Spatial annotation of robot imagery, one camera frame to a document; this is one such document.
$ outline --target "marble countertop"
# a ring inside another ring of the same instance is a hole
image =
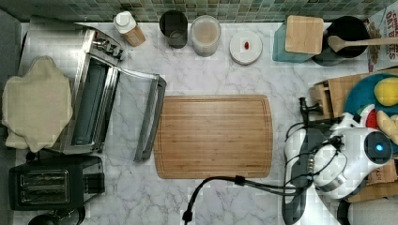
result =
[[[314,83],[368,70],[366,54],[335,67],[320,67],[312,60],[303,64],[272,61],[273,36],[279,23],[224,23],[219,48],[207,58],[196,55],[190,42],[179,50],[170,48],[157,23],[140,23],[146,42],[136,48],[128,45],[111,23],[91,25],[127,47],[128,58],[121,68],[159,73],[167,81],[166,95],[266,95],[273,123],[272,166],[268,177],[253,180],[272,185],[283,183],[284,135],[291,125],[301,121],[299,98],[306,97],[311,103],[308,89]],[[229,41],[243,30],[254,31],[263,42],[260,58],[249,66],[235,63],[229,54]],[[153,156],[136,163],[113,156],[112,150],[113,145],[106,144],[100,155],[106,193],[86,206],[83,224],[183,224],[182,214],[202,180],[160,179]],[[190,224],[284,224],[281,209],[281,197],[213,181],[200,192]],[[15,212],[14,224],[27,224],[36,213]]]

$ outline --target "toaster oven door handle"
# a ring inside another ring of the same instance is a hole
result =
[[[158,98],[156,101],[152,127],[150,128],[150,133],[149,133],[149,137],[147,139],[146,144],[144,143],[144,140],[143,140],[145,135],[143,135],[143,133],[140,135],[140,140],[138,142],[139,146],[136,151],[134,161],[142,161],[144,159],[150,158],[150,154],[152,153],[153,144],[155,142],[156,132],[158,130],[159,122],[161,120],[161,111],[163,109],[163,101],[164,101],[164,94],[166,91],[166,85],[167,85],[167,82],[161,76],[159,76],[158,85],[157,85]],[[147,121],[147,123],[149,123],[149,118],[145,118],[144,122],[145,122],[145,120]]]

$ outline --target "wooden cutting board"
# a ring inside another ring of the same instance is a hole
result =
[[[161,178],[265,177],[272,160],[268,99],[165,97],[154,153]]]

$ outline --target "plastic bottle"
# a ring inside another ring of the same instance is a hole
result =
[[[128,11],[117,14],[114,17],[114,24],[132,47],[137,47],[145,42],[143,31]]]

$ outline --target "wooden spoon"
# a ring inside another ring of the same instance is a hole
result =
[[[338,52],[345,47],[350,46],[365,46],[365,45],[388,45],[388,44],[398,44],[398,37],[384,37],[376,39],[365,39],[356,41],[346,41],[337,36],[330,36],[328,38],[329,46]]]

